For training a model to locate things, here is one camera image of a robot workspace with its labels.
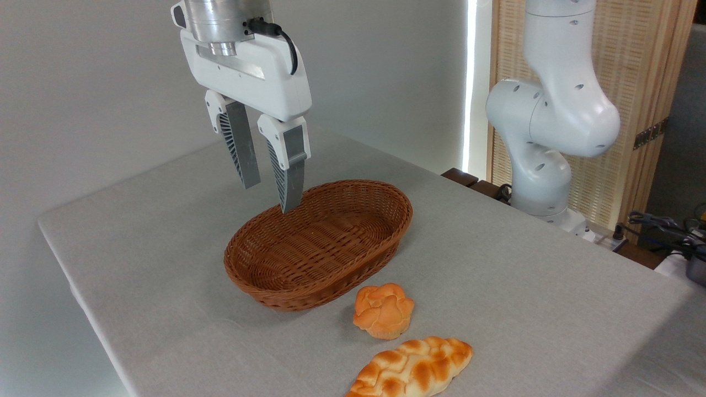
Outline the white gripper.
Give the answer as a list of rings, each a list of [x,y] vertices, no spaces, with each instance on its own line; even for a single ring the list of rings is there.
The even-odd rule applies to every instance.
[[[302,55],[297,54],[292,74],[290,47],[280,38],[256,34],[238,42],[233,56],[214,55],[185,29],[180,39],[192,75],[210,89],[205,103],[212,128],[224,138],[244,187],[261,181],[246,105],[265,113],[258,118],[258,131],[268,142],[281,211],[296,208],[303,195],[305,160],[311,156],[302,115],[312,100]]]

